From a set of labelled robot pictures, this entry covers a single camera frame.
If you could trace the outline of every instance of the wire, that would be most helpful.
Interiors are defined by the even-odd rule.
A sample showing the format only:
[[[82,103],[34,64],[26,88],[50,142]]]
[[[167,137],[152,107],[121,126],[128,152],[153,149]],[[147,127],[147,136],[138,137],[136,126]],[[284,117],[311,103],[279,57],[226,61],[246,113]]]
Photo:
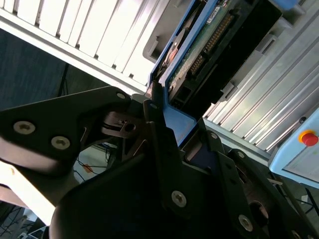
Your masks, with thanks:
[[[67,81],[66,78],[65,78],[65,88],[66,88],[66,94],[68,95],[69,94],[69,89],[68,89],[68,81]]]
[[[79,157],[78,157],[77,161],[78,161],[78,163],[79,163],[82,167],[87,168],[91,173],[94,173],[95,175],[99,175],[100,173],[94,172],[93,169],[90,168],[90,167],[106,168],[106,167],[103,167],[103,166],[90,166],[90,165],[86,165],[86,164],[82,163],[82,162],[79,160]]]
[[[309,212],[311,212],[312,209],[314,209],[313,206],[311,208],[309,208],[305,213],[308,214]]]
[[[74,172],[77,173],[82,178],[83,182],[85,182],[85,179],[82,177],[82,175],[78,171],[74,170]]]
[[[300,203],[304,203],[304,204],[307,204],[307,205],[310,205],[310,206],[313,206],[311,203],[308,203],[308,202],[305,202],[303,200],[300,200],[298,198],[295,198],[296,201],[300,202]]]
[[[13,219],[12,222],[9,224],[9,226],[7,226],[7,227],[5,228],[5,231],[4,231],[3,233],[1,233],[0,238],[1,238],[1,237],[3,236],[3,234],[5,234],[6,231],[14,224],[14,220],[16,219],[16,217],[18,216],[18,214],[20,213],[20,211],[21,211],[21,208],[19,208],[18,212],[16,213],[14,219]]]
[[[91,167],[91,168],[106,168],[106,166],[92,166],[92,165],[86,165],[84,163],[82,163],[78,157],[77,159],[78,163],[81,165],[81,166],[84,166],[84,167]]]

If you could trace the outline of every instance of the white panel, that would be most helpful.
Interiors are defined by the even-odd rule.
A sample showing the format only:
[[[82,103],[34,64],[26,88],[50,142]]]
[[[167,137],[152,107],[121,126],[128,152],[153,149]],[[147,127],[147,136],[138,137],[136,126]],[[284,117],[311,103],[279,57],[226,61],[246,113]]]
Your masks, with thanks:
[[[75,46],[78,43],[78,39],[80,37],[86,16],[90,9],[92,0],[82,0],[80,9],[75,19],[75,23],[72,28],[72,32],[69,39],[69,45]]]
[[[68,42],[82,0],[69,0],[59,30],[60,40]]]
[[[150,13],[153,11],[154,7],[158,3],[158,0],[147,0],[146,4],[142,9],[140,9],[140,15],[133,23],[133,26],[123,43],[123,46],[115,60],[116,70],[122,72],[139,40],[143,28],[145,27]]]
[[[103,33],[111,19],[117,0],[95,0],[85,22],[81,37],[80,50],[94,57]]]
[[[66,0],[45,0],[42,7],[40,26],[43,31],[55,36],[59,27]]]
[[[3,9],[0,9],[0,28],[130,95],[146,91],[146,86]]]
[[[99,61],[112,66],[143,0],[122,0],[98,49]]]
[[[159,21],[162,13],[164,12],[169,0],[162,0],[158,3],[150,21],[148,22],[132,56],[130,57],[129,62],[127,63],[123,74],[129,76],[133,74],[133,79],[137,82],[140,82],[143,85],[146,85],[148,81],[148,76],[154,67],[154,63],[147,60],[143,56],[143,49],[149,40],[157,22]]]
[[[18,17],[34,25],[38,14],[40,0],[20,0],[18,7]]]
[[[4,1],[4,9],[8,12],[13,12],[14,0],[5,0]]]

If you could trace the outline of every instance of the black cable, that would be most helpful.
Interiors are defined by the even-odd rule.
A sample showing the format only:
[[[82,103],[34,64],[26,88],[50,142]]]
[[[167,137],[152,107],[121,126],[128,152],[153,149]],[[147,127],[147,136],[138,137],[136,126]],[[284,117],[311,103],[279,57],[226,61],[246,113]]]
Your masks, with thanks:
[[[314,209],[314,207],[312,206],[311,208],[309,208],[305,213],[308,214],[309,212],[312,211],[312,209]]]
[[[68,89],[68,79],[65,78],[65,88],[66,88],[66,94],[69,94],[69,89]]]
[[[83,182],[85,182],[85,179],[82,177],[82,175],[78,171],[74,170],[74,172],[77,173],[82,178]]]
[[[91,167],[91,168],[106,168],[106,166],[92,166],[92,165],[85,165],[84,163],[82,163],[82,162],[79,160],[79,157],[78,157],[77,161],[79,162],[79,164],[80,164],[81,166],[84,166],[84,167]]]
[[[58,97],[62,96],[62,92],[65,95],[65,93],[64,93],[64,82],[65,82],[65,78],[66,78],[66,73],[68,72],[68,68],[69,68],[69,64],[66,63],[65,67],[64,67],[63,75],[62,75],[62,78],[61,78],[61,83],[60,83],[60,87],[59,87],[59,91],[58,91]]]
[[[300,199],[298,199],[298,198],[295,198],[295,200],[298,201],[298,202],[301,202],[301,203],[304,203],[304,204],[307,204],[307,205],[310,205],[310,206],[313,207],[313,205],[312,205],[311,203],[305,202],[305,201],[300,200]]]
[[[7,226],[5,228],[5,231],[3,233],[1,233],[0,238],[3,236],[3,234],[6,233],[6,231],[14,224],[14,220],[16,219],[16,217],[18,216],[18,214],[20,213],[21,208],[19,209],[19,211],[16,213],[14,219],[12,220],[12,222],[9,224],[9,226]]]
[[[314,209],[315,209],[317,215],[319,216],[319,207],[318,207],[318,205],[317,205],[317,203],[316,203],[316,201],[315,201],[313,195],[311,194],[311,192],[310,192],[310,190],[309,190],[308,188],[305,188],[305,190],[306,190],[306,192],[307,192],[307,195],[308,195],[308,197],[309,197],[311,203],[313,204],[313,207],[314,207]]]

